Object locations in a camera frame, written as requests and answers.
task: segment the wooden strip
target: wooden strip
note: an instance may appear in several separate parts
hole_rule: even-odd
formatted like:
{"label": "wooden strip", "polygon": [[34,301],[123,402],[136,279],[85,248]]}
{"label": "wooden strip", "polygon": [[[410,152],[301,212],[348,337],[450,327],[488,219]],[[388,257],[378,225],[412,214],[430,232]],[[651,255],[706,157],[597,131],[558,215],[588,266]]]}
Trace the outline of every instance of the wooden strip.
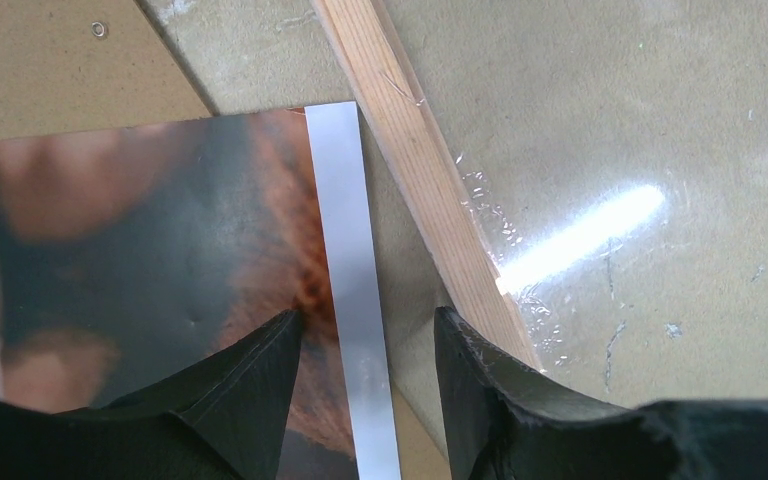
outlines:
{"label": "wooden strip", "polygon": [[458,311],[534,368],[540,361],[482,234],[469,196],[380,0],[311,0],[381,152]]}

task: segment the screw hole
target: screw hole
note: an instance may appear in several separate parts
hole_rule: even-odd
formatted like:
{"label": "screw hole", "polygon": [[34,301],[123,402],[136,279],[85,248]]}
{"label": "screw hole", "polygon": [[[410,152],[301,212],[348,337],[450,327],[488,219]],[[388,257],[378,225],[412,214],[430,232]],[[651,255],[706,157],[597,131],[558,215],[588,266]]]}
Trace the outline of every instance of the screw hole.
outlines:
{"label": "screw hole", "polygon": [[93,22],[92,26],[93,35],[97,38],[104,38],[107,36],[107,25],[102,22]]}

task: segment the printed photo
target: printed photo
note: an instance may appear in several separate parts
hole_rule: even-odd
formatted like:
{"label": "printed photo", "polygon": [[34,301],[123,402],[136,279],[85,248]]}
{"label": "printed photo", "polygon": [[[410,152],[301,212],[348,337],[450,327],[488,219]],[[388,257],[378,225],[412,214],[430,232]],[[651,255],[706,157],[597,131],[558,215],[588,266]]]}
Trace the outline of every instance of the printed photo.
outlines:
{"label": "printed photo", "polygon": [[311,152],[304,108],[0,141],[5,401],[101,407],[298,309],[278,478],[358,478]]}

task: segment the scratch mark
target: scratch mark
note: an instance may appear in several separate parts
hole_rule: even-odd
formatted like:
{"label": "scratch mark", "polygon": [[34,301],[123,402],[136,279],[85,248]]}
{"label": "scratch mark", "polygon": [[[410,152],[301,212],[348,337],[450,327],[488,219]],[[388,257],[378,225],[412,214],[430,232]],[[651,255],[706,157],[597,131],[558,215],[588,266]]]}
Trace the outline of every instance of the scratch mark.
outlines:
{"label": "scratch mark", "polygon": [[614,301],[614,268],[611,263],[611,253],[613,252],[612,240],[608,239],[608,254],[605,256],[605,265],[608,269],[608,289],[611,291],[611,301]]}
{"label": "scratch mark", "polygon": [[157,19],[160,20],[160,23],[168,25],[172,20],[177,20],[178,15],[189,12],[195,4],[196,2],[193,0],[172,0],[168,6],[157,12]]}
{"label": "scratch mark", "polygon": [[[646,250],[645,252],[641,253],[640,255],[635,256],[631,260],[628,260],[627,262],[623,262],[622,264],[622,271],[629,270],[632,266],[634,266],[639,260],[649,260],[650,257],[657,253],[666,252],[677,252],[681,250],[686,250],[688,247],[693,245],[692,242],[686,242],[686,243],[668,243],[664,242],[660,247],[653,247],[649,250]],[[654,262],[660,263],[664,260],[664,258],[655,258],[653,259]]]}
{"label": "scratch mark", "polygon": [[531,310],[531,313],[534,315],[551,315],[552,311],[549,310],[549,307],[547,307],[546,304],[543,303],[543,300],[540,300],[540,298],[538,298],[535,293],[537,291],[537,287],[539,286],[540,282],[537,282],[529,287],[525,294],[522,296],[522,303],[524,305],[528,305],[529,310]]}
{"label": "scratch mark", "polygon": [[667,330],[667,336],[672,338],[678,338],[682,335],[684,335],[684,332],[681,331],[681,326],[675,323],[667,323],[664,325],[664,329]]}
{"label": "scratch mark", "polygon": [[387,83],[389,83],[391,87],[395,88],[396,91],[399,92],[399,95],[401,95],[401,96],[407,98],[408,100],[412,101],[414,103],[414,105],[416,105],[417,107],[421,107],[422,104],[425,103],[425,99],[424,98],[422,100],[420,100],[420,101],[417,101],[414,97],[408,95],[407,92],[405,92],[404,90],[402,90],[401,87],[396,85],[396,82],[394,82],[384,72],[378,72],[378,74],[381,75],[382,77],[384,77],[384,80],[387,80]]}
{"label": "scratch mark", "polygon": [[749,282],[753,283],[759,278],[761,278],[761,274],[764,273],[766,269],[767,267],[765,267],[763,263],[761,265],[758,265],[758,270],[755,271],[755,275],[752,275],[752,278],[749,279]]}
{"label": "scratch mark", "polygon": [[605,393],[611,393],[611,357],[614,355],[614,344],[617,343],[623,330],[625,330],[625,320],[619,324],[617,331],[614,332],[611,340],[608,341],[608,346],[605,348]]}
{"label": "scratch mark", "polygon": [[314,20],[316,20],[316,12],[313,10],[308,10],[300,17],[291,17],[281,20],[277,25],[275,25],[275,30],[280,33],[284,30],[299,28]]}
{"label": "scratch mark", "polygon": [[690,210],[690,195],[687,193],[687,180],[683,180],[682,185],[684,185],[684,203],[685,207]]}

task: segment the brown cardboard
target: brown cardboard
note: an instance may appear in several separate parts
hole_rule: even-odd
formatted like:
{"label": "brown cardboard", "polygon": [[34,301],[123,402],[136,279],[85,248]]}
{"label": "brown cardboard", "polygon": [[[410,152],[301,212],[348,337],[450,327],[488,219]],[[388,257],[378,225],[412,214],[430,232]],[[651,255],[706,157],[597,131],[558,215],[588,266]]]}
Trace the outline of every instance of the brown cardboard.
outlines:
{"label": "brown cardboard", "polygon": [[0,138],[208,115],[133,1],[0,0]]}
{"label": "brown cardboard", "polygon": [[393,386],[393,411],[396,415],[396,436],[399,461],[405,480],[437,480],[451,478],[449,464],[437,450],[428,432],[422,427],[405,397]]}

